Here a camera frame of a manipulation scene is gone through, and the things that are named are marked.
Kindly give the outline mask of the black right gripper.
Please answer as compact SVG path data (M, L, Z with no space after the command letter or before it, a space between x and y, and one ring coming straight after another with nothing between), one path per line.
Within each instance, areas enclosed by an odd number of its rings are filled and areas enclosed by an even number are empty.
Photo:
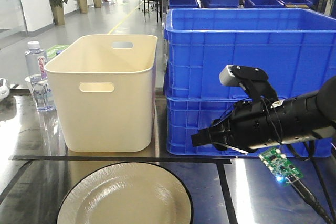
M281 122L272 102L237 102L230 114L216 119L212 127L191 135L194 147L212 144L218 150L253 153L259 148L281 144Z

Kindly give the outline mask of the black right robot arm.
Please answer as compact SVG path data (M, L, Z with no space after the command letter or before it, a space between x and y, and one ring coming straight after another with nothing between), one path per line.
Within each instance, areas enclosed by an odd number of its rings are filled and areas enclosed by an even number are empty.
M237 102L224 120L191 136L194 147L212 144L249 154L257 149L335 137L335 77L320 90L276 102Z

